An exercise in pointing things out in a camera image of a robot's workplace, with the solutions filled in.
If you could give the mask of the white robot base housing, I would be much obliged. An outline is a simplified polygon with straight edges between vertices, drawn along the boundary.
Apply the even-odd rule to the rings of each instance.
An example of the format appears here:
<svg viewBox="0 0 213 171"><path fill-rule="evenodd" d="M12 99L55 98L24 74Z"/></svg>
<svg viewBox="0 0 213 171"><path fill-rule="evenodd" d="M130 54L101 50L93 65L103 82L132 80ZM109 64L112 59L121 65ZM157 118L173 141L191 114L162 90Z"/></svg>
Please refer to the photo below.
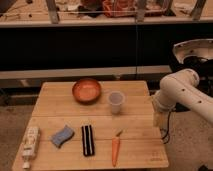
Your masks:
<svg viewBox="0 0 213 171"><path fill-rule="evenodd" d="M213 59L213 38L187 40L173 45L172 52L180 64L190 56Z"/></svg>

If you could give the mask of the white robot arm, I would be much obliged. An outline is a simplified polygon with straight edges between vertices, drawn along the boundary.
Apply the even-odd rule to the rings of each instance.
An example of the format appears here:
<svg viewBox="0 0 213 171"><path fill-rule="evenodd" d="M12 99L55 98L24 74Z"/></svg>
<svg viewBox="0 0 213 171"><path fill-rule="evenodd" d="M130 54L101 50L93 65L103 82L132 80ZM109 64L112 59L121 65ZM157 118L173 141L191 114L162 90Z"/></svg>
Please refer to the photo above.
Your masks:
<svg viewBox="0 0 213 171"><path fill-rule="evenodd" d="M155 110L166 113L179 103L213 125L213 97L197 89L199 81L199 75L193 69L164 76L160 80L160 89L153 95Z"/></svg>

